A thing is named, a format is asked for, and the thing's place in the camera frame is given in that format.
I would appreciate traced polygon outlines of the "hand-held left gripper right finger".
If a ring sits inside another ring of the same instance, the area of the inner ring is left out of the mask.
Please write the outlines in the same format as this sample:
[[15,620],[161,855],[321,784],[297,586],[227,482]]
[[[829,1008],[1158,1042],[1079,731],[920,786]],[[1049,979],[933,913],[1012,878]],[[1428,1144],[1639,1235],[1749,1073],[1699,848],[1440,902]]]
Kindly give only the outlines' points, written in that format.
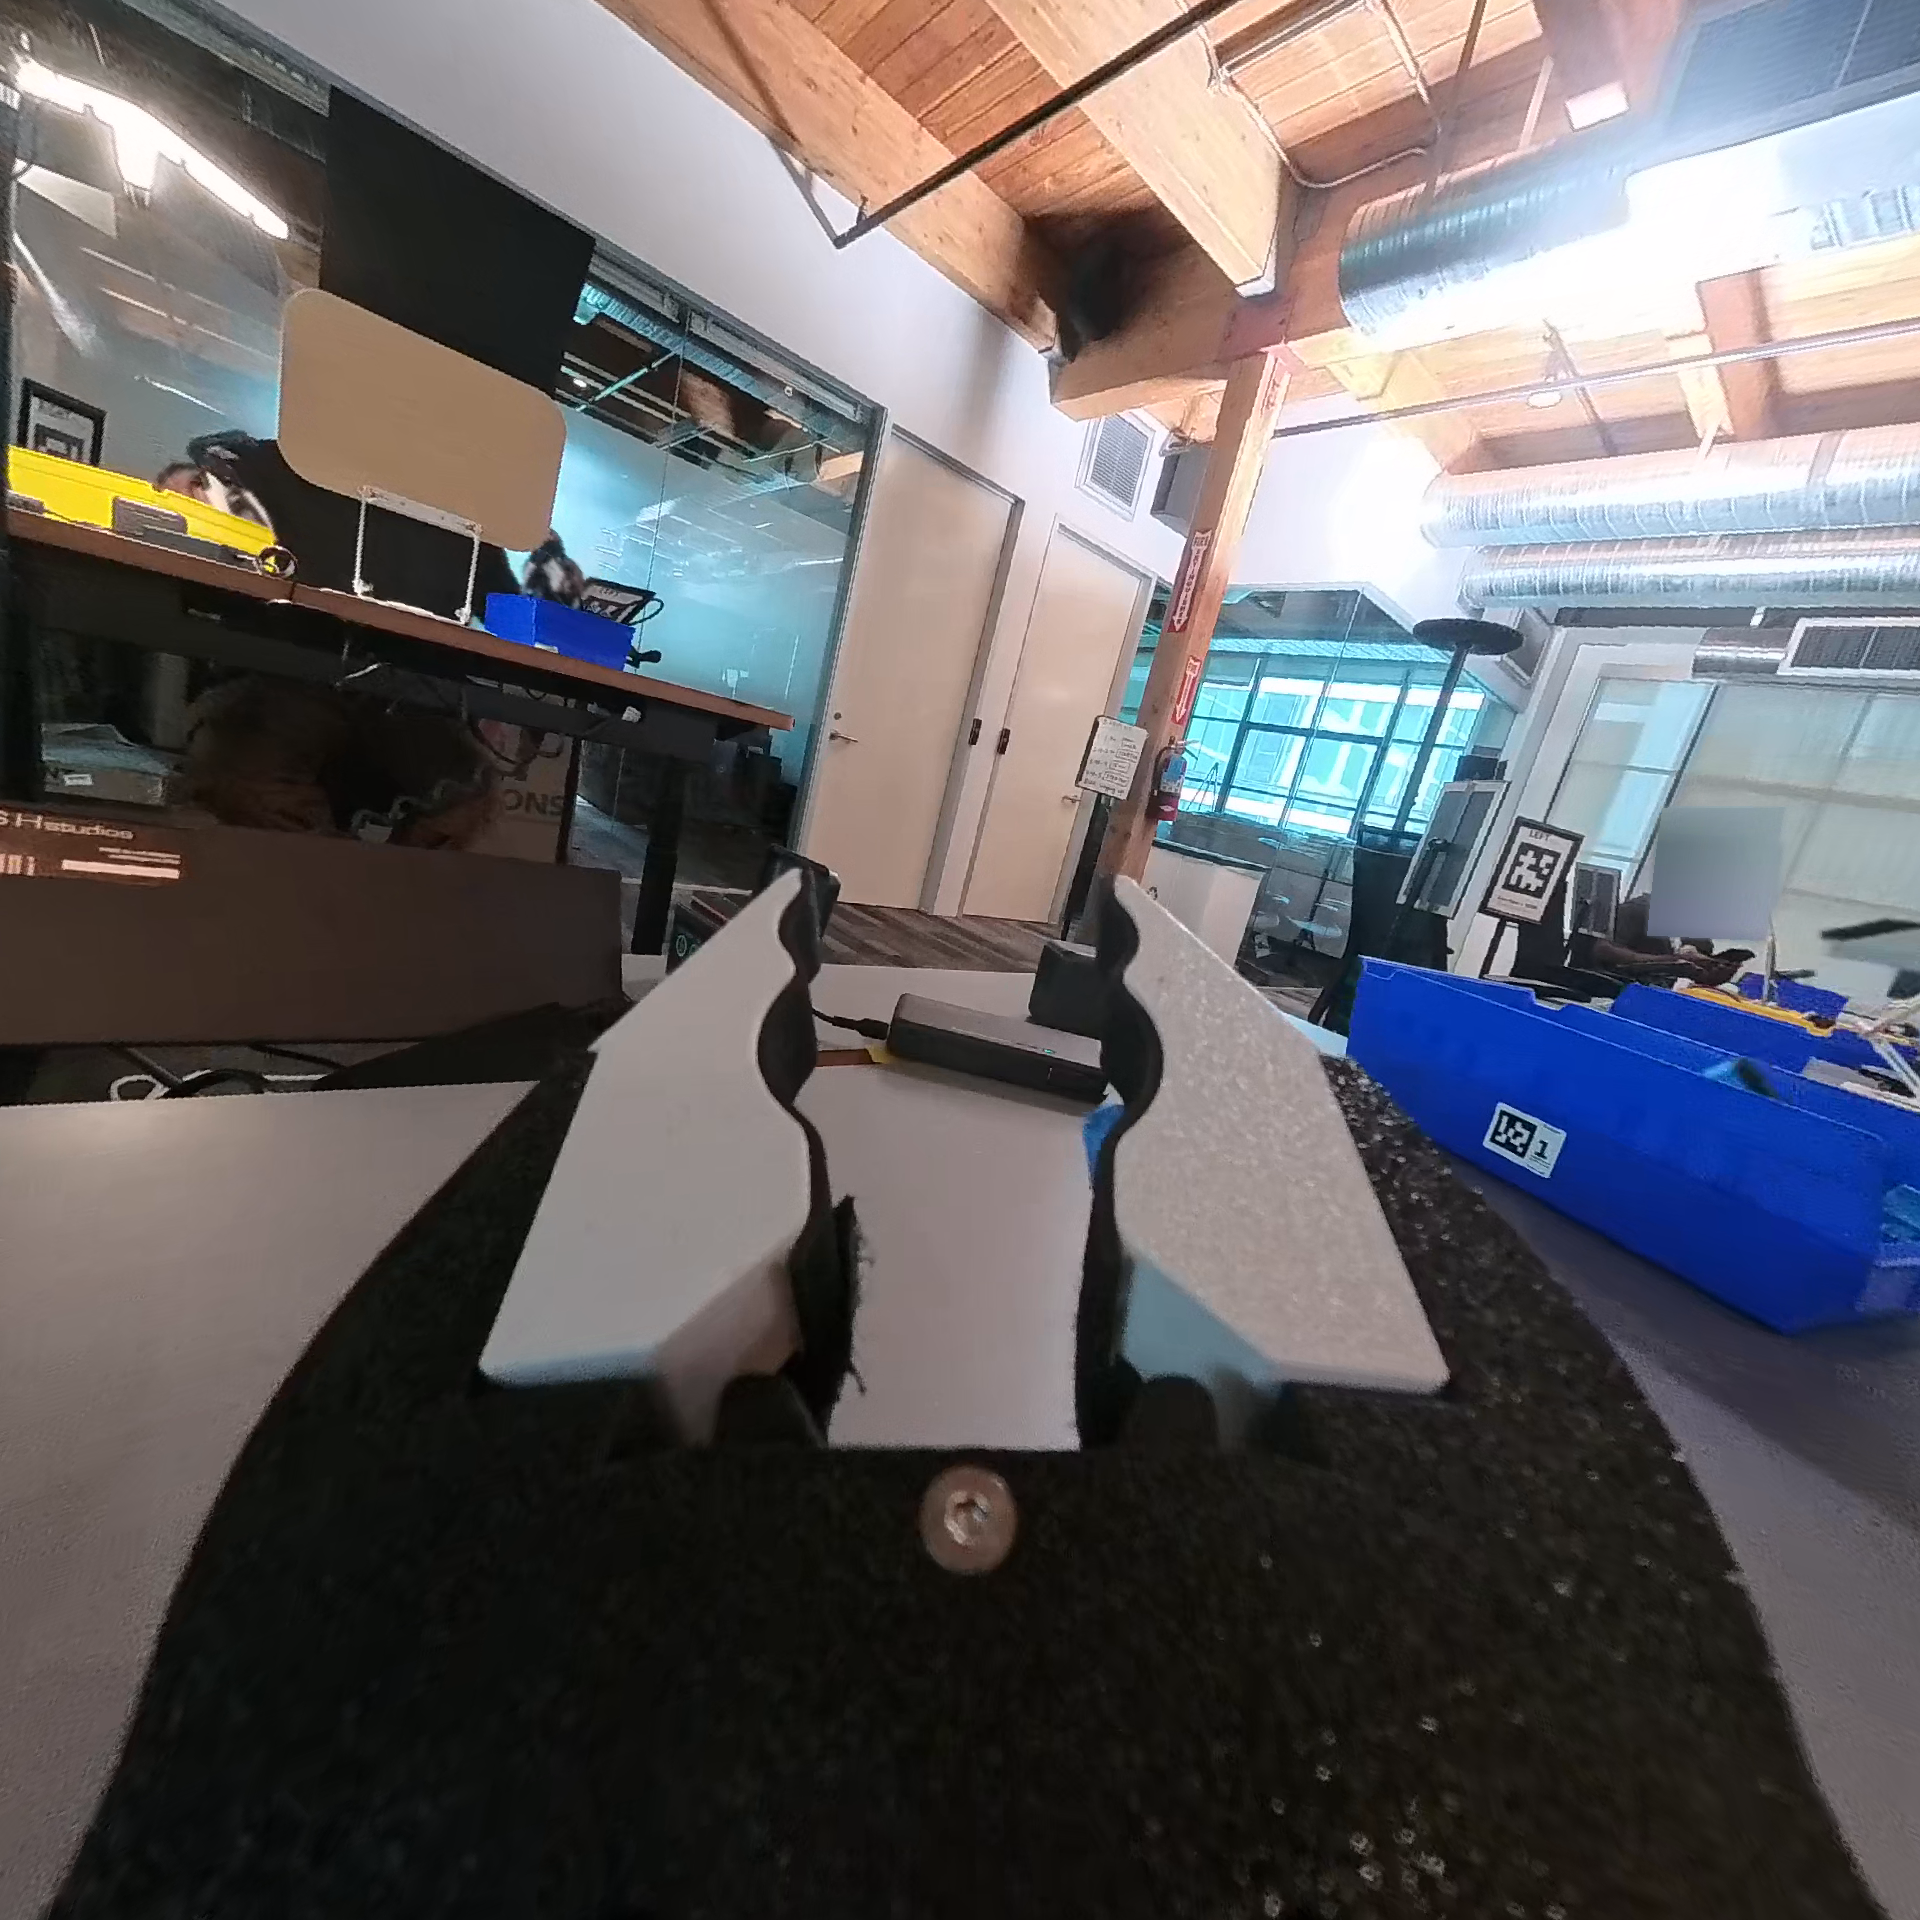
[[1287,1395],[1433,1402],[1448,1363],[1325,1057],[1135,880],[1096,911],[1099,1063],[1079,1292],[1079,1441],[1171,1386],[1220,1446]]

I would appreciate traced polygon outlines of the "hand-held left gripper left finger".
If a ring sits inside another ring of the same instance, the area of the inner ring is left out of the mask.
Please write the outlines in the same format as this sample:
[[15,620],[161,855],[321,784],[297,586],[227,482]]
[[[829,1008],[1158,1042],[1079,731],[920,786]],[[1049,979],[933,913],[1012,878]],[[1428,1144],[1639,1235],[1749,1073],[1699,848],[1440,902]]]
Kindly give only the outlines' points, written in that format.
[[799,1112],[817,934],[809,878],[783,871],[592,1046],[489,1386],[625,1386],[675,1448],[828,1441],[861,1244]]

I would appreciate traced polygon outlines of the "large blue plastic bin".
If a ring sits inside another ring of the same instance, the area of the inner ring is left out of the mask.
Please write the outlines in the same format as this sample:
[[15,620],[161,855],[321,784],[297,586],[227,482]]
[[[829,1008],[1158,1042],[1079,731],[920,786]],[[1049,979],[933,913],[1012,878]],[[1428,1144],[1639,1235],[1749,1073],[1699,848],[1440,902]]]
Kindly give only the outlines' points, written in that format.
[[1430,1142],[1777,1334],[1917,1310],[1916,1112],[1525,988],[1367,960],[1349,1054]]

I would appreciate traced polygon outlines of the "black charging case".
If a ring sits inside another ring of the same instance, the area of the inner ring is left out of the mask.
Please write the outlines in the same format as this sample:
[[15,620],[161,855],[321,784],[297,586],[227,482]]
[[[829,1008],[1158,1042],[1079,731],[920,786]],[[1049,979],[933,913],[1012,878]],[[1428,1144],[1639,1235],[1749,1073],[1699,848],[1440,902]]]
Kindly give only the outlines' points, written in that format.
[[749,898],[766,891],[783,873],[803,876],[813,943],[822,951],[825,931],[840,897],[840,878],[837,871],[792,848],[773,846],[766,851],[757,882],[749,889],[688,887],[685,891],[677,891],[663,937],[668,971],[691,960]]

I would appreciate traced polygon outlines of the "black adapter cube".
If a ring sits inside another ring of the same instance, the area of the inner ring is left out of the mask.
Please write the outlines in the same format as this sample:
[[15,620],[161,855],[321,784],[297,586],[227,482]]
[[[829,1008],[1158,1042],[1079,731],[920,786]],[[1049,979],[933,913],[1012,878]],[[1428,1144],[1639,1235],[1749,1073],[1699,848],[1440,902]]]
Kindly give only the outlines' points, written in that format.
[[1101,1040],[1109,1032],[1110,1008],[1110,979],[1095,946],[1043,945],[1025,1004],[1031,1025],[1080,1040]]

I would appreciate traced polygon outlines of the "black power bank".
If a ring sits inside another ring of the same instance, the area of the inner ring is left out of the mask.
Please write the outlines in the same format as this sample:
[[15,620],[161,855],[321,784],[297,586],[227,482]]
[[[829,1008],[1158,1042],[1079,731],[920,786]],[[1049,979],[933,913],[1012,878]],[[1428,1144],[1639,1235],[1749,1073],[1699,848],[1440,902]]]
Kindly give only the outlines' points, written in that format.
[[1109,1090],[1096,1040],[951,1001],[903,995],[887,1023],[885,1046],[910,1065],[1088,1106]]

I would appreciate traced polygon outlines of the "white board on easel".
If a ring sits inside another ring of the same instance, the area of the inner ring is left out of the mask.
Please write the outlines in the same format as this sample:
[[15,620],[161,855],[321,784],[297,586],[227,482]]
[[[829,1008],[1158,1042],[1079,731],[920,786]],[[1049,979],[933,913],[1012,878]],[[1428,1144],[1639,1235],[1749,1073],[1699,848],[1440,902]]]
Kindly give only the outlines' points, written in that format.
[[1505,794],[1503,779],[1446,782],[1398,889],[1398,907],[1451,922]]

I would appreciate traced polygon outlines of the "cardboard box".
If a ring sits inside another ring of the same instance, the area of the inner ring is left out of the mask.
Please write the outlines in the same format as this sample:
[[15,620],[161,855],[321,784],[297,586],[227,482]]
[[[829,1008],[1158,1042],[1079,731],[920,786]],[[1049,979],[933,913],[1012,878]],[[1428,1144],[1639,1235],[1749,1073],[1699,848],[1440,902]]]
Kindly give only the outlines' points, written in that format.
[[564,735],[516,731],[512,747],[496,752],[492,811],[468,854],[548,866],[561,862],[576,747]]

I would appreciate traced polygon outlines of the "framed sign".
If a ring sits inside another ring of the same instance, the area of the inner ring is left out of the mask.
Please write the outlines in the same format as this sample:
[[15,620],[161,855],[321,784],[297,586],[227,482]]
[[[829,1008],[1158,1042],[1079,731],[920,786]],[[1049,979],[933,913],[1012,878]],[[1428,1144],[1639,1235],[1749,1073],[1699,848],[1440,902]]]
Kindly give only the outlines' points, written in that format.
[[1479,913],[1502,923],[1540,926],[1581,848],[1581,833],[1517,819],[1503,839]]

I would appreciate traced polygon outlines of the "flat blue plastic bin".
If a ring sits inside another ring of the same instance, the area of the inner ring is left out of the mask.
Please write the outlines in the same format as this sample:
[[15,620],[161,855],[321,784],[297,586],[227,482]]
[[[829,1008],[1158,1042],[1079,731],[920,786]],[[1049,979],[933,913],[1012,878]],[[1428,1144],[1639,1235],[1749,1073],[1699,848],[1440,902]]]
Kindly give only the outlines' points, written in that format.
[[623,620],[515,593],[492,593],[483,624],[499,641],[609,670],[629,667],[636,641]]

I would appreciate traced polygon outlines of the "white double doors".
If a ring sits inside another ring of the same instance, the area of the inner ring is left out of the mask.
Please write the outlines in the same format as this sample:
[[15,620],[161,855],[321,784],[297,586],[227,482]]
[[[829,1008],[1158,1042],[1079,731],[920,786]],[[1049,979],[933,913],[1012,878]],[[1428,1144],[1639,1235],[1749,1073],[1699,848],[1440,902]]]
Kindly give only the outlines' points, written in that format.
[[856,906],[1043,922],[1151,574],[896,427],[863,491],[799,851]]

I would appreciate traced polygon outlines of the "black round disc on pole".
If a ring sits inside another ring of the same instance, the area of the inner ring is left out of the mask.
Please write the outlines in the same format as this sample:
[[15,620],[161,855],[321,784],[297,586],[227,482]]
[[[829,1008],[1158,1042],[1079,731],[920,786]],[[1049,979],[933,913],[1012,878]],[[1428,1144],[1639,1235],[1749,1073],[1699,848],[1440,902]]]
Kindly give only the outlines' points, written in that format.
[[1408,816],[1423,794],[1425,770],[1437,746],[1437,737],[1448,719],[1456,688],[1472,658],[1509,658],[1523,647],[1523,634],[1483,617],[1428,617],[1409,626],[1409,638],[1425,649],[1446,656],[1446,670],[1437,687],[1430,721],[1423,730],[1419,751],[1409,764],[1405,786],[1401,792],[1395,833],[1404,833]]

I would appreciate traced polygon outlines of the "wooden desk with black legs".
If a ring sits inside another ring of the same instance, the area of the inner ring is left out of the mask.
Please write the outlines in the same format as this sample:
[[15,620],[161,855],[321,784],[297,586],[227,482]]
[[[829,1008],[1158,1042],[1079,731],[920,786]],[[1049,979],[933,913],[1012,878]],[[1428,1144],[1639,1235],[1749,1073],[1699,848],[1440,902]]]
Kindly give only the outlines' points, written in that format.
[[51,634],[359,688],[393,705],[427,705],[440,694],[463,716],[609,744],[678,767],[664,778],[663,816],[647,833],[630,931],[636,954],[668,946],[691,767],[726,738],[796,724],[779,710],[548,655],[181,545],[24,513],[15,500],[7,505],[1,561],[7,800],[40,796],[36,644]]

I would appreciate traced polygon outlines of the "wooden panel on white stand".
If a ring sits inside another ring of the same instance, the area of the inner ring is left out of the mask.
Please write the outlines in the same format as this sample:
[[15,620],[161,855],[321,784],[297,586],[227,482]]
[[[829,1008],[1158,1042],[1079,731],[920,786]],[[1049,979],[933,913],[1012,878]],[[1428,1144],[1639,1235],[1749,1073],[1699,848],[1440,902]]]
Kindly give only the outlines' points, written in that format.
[[528,552],[548,531],[567,426],[548,394],[303,288],[280,312],[275,439],[307,486],[357,518],[463,537],[468,624],[483,547]]

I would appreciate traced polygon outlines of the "yellow box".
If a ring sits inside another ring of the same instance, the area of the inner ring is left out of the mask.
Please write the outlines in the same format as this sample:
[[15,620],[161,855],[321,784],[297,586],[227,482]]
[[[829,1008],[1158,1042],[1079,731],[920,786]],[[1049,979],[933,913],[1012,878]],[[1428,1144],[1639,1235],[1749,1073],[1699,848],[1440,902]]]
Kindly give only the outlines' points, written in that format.
[[241,555],[256,555],[277,545],[272,528],[256,520],[54,452],[11,446],[7,486],[8,500],[14,505],[24,500],[24,513],[121,537],[188,537],[228,547]]

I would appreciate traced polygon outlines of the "dark ceiling vent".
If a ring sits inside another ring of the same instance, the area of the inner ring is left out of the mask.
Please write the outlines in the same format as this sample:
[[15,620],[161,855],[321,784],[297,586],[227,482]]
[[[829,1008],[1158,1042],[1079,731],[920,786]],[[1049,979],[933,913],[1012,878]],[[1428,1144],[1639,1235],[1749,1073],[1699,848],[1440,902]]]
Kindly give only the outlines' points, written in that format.
[[1799,129],[1917,87],[1916,3],[1691,6],[1659,89],[1672,142]]

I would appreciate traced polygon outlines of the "wooden support post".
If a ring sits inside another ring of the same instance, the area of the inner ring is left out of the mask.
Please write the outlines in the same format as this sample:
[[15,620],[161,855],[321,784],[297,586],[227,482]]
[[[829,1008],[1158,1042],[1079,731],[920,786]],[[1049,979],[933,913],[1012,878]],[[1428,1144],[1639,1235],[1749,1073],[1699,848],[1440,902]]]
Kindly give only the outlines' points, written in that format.
[[1239,359],[1230,372],[1183,555],[1172,576],[1155,663],[1142,688],[1139,727],[1145,731],[1145,746],[1135,782],[1110,815],[1096,858],[1099,878],[1142,880],[1160,816],[1177,808],[1177,800],[1160,800],[1164,778],[1183,752],[1216,617],[1232,582],[1287,390],[1289,356],[1281,348]]

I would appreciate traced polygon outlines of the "grey wall vent grille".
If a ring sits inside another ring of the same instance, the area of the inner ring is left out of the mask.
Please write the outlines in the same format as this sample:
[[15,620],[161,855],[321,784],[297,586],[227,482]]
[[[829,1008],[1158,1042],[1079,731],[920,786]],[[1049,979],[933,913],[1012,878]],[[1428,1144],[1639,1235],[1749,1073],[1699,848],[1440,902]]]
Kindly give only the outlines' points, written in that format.
[[1117,414],[1085,424],[1075,486],[1095,503],[1131,521],[1158,451],[1158,431],[1139,417]]

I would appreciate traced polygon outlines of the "white wall vent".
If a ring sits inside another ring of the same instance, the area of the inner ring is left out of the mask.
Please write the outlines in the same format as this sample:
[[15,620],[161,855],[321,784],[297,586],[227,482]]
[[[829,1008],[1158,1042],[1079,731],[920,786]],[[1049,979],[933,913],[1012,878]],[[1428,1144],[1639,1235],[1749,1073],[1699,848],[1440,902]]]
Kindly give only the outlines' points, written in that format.
[[1806,617],[1787,641],[1782,680],[1917,682],[1917,617]]

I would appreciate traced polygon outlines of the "wide silver air duct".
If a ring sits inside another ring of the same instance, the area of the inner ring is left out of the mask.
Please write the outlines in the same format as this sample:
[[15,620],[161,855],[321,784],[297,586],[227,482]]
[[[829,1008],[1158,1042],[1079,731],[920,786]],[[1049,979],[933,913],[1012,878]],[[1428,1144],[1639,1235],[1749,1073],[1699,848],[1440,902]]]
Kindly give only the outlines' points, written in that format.
[[1620,227],[1624,179],[1614,142],[1565,140],[1371,199],[1337,255],[1342,315],[1374,336],[1430,320],[1446,297]]

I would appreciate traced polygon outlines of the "black wall screen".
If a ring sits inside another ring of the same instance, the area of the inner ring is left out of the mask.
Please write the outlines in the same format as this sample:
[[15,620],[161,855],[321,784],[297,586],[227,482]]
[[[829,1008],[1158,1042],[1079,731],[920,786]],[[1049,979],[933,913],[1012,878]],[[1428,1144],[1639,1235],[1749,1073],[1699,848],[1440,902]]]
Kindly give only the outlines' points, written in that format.
[[333,87],[319,288],[542,394],[592,268],[581,227]]

